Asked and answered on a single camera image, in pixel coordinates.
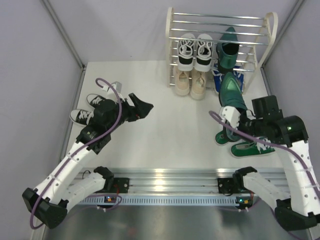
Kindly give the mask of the dark green leather shoe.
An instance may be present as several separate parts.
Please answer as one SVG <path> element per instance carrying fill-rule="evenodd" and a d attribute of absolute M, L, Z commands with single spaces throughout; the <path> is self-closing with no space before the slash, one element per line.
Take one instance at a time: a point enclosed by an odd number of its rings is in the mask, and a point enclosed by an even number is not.
<path fill-rule="evenodd" d="M 230 26 L 226 29 L 226 33 L 221 36 L 220 42 L 216 45 L 216 53 L 218 56 L 217 69 L 221 74 L 232 72 L 236 65 L 240 48 L 237 41 L 236 30 Z"/>
<path fill-rule="evenodd" d="M 228 72 L 224 75 L 218 98 L 221 107 L 231 106 L 235 107 L 240 113 L 244 111 L 247 113 L 248 108 L 243 99 L 240 87 L 232 72 Z M 223 132 L 227 135 L 227 137 L 230 140 L 235 138 L 241 139 L 241 136 L 233 132 L 230 128 L 227 128 L 227 125 L 229 125 L 229 123 L 224 121 Z"/>

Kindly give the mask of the blue sneaker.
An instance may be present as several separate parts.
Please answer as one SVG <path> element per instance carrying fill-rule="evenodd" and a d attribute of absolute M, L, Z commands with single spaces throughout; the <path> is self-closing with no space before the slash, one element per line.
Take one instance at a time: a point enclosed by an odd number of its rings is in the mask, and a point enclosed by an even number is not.
<path fill-rule="evenodd" d="M 233 71 L 233 75 L 239 85 L 239 88 L 241 92 L 244 92 L 245 89 L 245 78 L 244 78 L 244 73 L 242 71 Z"/>
<path fill-rule="evenodd" d="M 215 92 L 219 94 L 224 75 L 217 69 L 212 70 Z"/>

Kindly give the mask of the beige lace sneaker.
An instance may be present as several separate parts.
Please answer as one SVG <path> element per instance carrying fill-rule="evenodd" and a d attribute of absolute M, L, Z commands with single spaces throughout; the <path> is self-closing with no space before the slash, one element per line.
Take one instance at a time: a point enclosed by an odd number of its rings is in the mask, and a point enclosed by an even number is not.
<path fill-rule="evenodd" d="M 190 95 L 195 100 L 202 100 L 205 98 L 207 86 L 207 74 L 205 72 L 193 69 L 191 71 L 191 90 Z"/>
<path fill-rule="evenodd" d="M 186 96 L 190 92 L 190 71 L 181 71 L 177 66 L 173 68 L 175 92 L 179 96 Z"/>

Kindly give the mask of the black white sneaker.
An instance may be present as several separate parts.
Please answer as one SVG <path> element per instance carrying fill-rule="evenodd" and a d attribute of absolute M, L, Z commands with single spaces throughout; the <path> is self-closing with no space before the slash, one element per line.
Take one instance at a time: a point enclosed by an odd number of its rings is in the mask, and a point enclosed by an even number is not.
<path fill-rule="evenodd" d="M 212 42 L 212 37 L 206 33 L 200 34 L 197 39 L 194 68 L 199 72 L 208 72 L 211 68 L 214 42 Z"/>
<path fill-rule="evenodd" d="M 185 33 L 177 43 L 177 68 L 180 71 L 188 72 L 193 69 L 194 39 L 192 33 Z"/>

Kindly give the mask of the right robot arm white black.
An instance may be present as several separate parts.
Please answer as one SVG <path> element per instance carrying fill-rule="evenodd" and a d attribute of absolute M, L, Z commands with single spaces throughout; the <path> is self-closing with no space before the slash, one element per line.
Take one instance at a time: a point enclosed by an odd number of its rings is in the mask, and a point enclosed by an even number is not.
<path fill-rule="evenodd" d="M 280 190 L 251 166 L 235 171 L 235 190 L 256 194 L 273 210 L 279 225 L 288 232 L 318 226 L 320 184 L 310 160 L 309 136 L 303 120 L 296 115 L 284 117 L 274 95 L 253 99 L 252 107 L 255 118 L 240 117 L 240 135 L 275 150 L 289 192 Z"/>

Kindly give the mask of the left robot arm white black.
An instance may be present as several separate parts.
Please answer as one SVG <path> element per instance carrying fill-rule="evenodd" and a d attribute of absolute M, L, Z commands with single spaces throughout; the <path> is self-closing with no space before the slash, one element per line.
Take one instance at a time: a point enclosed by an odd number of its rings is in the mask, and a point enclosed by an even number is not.
<path fill-rule="evenodd" d="M 151 103 L 129 94 L 133 102 L 120 94 L 103 97 L 91 93 L 86 97 L 92 111 L 76 109 L 70 113 L 74 123 L 83 126 L 64 159 L 35 188 L 26 188 L 22 199 L 31 213 L 49 229 L 54 229 L 66 218 L 69 211 L 93 193 L 109 193 L 114 188 L 114 174 L 103 166 L 76 184 L 72 181 L 85 165 L 95 159 L 111 141 L 111 134 L 125 122 L 144 119 L 153 109 Z"/>

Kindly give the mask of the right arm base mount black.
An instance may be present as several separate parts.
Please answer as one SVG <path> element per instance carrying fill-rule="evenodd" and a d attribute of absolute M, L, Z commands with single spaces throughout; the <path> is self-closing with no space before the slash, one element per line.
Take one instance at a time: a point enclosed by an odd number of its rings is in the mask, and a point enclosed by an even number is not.
<path fill-rule="evenodd" d="M 234 194 L 249 194 L 250 191 L 240 185 L 232 177 L 220 177 L 217 179 L 218 192 L 225 196 Z"/>

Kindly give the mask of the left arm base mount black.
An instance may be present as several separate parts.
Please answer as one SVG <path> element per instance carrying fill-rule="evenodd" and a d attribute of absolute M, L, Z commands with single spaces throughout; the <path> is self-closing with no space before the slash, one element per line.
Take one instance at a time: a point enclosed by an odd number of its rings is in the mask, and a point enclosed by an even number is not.
<path fill-rule="evenodd" d="M 112 182 L 106 183 L 98 193 L 127 194 L 130 187 L 130 179 L 127 177 L 114 177 Z"/>

